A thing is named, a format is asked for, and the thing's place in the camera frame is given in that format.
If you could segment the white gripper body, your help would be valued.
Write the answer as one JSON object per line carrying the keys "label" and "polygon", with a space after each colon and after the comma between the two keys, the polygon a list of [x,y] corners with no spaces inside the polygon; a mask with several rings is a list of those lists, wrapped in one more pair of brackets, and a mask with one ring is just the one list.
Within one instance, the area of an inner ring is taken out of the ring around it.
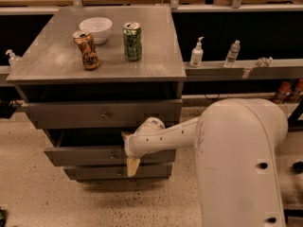
{"label": "white gripper body", "polygon": [[156,118],[149,117],[124,141],[126,155],[129,158],[141,158],[145,154],[160,151],[160,136],[158,135],[165,128],[164,123]]}

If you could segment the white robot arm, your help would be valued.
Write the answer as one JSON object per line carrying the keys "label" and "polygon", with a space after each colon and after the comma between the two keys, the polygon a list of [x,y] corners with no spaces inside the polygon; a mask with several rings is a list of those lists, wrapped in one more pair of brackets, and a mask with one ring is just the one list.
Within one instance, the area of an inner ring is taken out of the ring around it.
{"label": "white robot arm", "polygon": [[192,147],[202,227],[286,227],[276,148],[287,132],[285,113],[259,98],[224,99],[169,128],[150,117],[122,134],[127,174],[134,176],[147,154]]}

